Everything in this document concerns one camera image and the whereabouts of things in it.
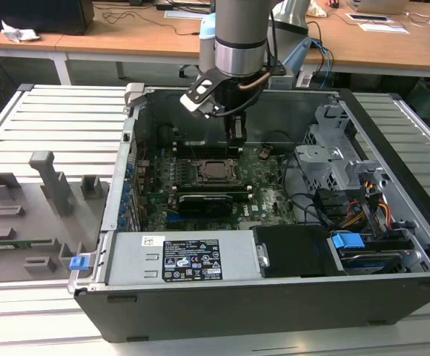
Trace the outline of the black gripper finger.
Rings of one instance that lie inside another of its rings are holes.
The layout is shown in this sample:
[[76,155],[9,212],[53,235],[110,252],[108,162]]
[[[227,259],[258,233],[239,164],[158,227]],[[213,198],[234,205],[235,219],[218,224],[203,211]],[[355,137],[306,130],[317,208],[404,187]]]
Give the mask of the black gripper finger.
[[246,112],[230,115],[225,119],[225,138],[227,142],[227,155],[237,158],[247,140],[245,128]]

